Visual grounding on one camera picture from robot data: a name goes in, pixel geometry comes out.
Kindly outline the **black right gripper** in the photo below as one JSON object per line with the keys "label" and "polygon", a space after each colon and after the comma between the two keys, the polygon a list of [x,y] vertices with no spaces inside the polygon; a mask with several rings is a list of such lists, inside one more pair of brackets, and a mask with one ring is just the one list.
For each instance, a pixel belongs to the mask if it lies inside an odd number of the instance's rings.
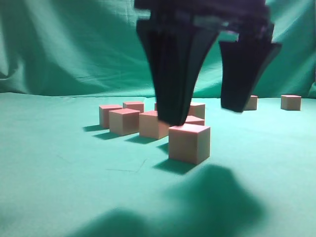
{"label": "black right gripper", "polygon": [[148,10],[136,32],[149,63],[158,119],[183,125],[202,64],[219,32],[238,41],[219,42],[222,56],[221,107],[242,113],[268,65],[279,54],[274,24],[264,0],[136,0]]}

